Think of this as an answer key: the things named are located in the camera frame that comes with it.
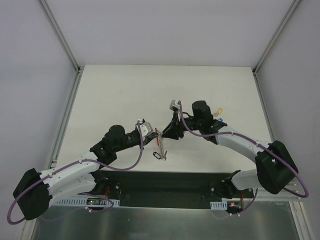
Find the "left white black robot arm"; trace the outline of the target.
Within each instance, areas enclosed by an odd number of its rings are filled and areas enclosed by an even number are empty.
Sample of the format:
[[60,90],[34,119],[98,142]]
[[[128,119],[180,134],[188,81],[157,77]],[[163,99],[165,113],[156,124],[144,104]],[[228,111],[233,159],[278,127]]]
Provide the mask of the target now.
[[30,221],[40,217],[63,198],[89,192],[102,194],[106,183],[99,178],[99,169],[116,170],[110,164],[117,159],[118,152],[135,146],[142,151],[157,136],[149,122],[138,121],[129,133],[123,126],[113,125],[89,151],[70,163],[40,172],[35,168],[27,170],[13,191],[14,201],[7,213],[8,223],[18,223],[11,219],[15,206],[21,210],[22,219]]

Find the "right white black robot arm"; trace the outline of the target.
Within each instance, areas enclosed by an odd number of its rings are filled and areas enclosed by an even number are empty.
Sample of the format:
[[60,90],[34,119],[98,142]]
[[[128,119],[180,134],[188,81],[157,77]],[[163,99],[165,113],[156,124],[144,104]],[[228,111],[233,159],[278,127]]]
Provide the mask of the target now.
[[195,101],[192,115],[183,112],[182,103],[178,100],[172,100],[169,108],[173,111],[173,117],[162,132],[163,138],[179,140],[185,132],[189,132],[215,145],[229,148],[255,164],[254,169],[236,170],[218,183],[214,187],[218,196],[231,199],[243,190],[258,188],[276,195],[286,190],[287,185],[297,177],[298,168],[282,142],[254,140],[236,131],[215,119],[206,101]]

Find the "red handled metal keyring holder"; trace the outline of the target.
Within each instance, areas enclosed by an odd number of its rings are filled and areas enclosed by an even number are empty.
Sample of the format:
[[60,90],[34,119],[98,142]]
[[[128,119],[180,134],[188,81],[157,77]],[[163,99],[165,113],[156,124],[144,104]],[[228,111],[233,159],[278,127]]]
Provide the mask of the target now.
[[159,131],[157,128],[155,128],[155,132],[157,133],[157,137],[156,137],[156,142],[157,142],[157,146],[159,148],[159,152],[153,152],[153,156],[158,159],[158,160],[163,160],[166,161],[167,160],[167,151],[165,151],[164,148],[164,141],[163,141],[163,137],[162,137],[162,132]]

